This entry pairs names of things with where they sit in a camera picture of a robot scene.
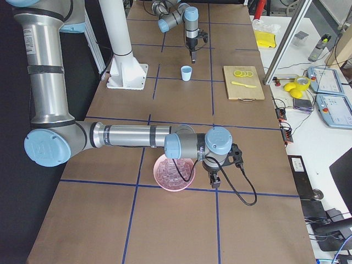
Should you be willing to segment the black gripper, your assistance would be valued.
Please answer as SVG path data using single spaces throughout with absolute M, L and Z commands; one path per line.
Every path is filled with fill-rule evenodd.
M 191 63 L 196 63 L 196 51 L 191 50 L 196 50 L 198 33 L 198 29 L 193 31 L 185 30 L 186 46 L 190 50 Z
M 210 185 L 212 188 L 219 188 L 221 180 L 216 174 L 221 169 L 220 166 L 223 166 L 224 161 L 218 161 L 217 159 L 205 159 L 202 161 L 203 168 L 209 173 Z

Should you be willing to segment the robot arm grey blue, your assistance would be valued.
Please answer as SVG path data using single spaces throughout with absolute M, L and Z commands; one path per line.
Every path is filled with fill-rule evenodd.
M 207 133 L 195 133 L 188 125 L 104 125 L 100 122 L 79 122 L 69 113 L 65 88 L 60 32 L 84 32 L 84 1 L 6 1 L 13 7 L 14 19 L 23 27 L 34 96 L 35 116 L 32 131 L 24 139 L 28 157 L 37 164 L 54 167 L 67 162 L 83 150 L 102 146 L 164 148 L 168 159 L 183 182 L 176 161 L 193 158 L 202 162 L 212 188 L 221 181 L 218 171 L 225 172 L 234 146 L 231 133 L 221 127 Z M 112 45 L 112 67 L 108 88 L 143 90 L 148 65 L 140 64 L 133 55 L 123 1 L 98 1 Z M 198 27 L 198 9 L 181 3 L 171 15 L 167 8 L 178 1 L 154 1 L 152 11 L 160 16 L 160 29 L 167 31 L 184 22 L 185 36 L 192 63 L 195 62 L 196 39 L 207 34 Z
M 158 17 L 158 26 L 162 33 L 178 25 L 184 25 L 185 46 L 194 64 L 200 37 L 198 9 L 180 1 L 152 1 L 151 11 Z

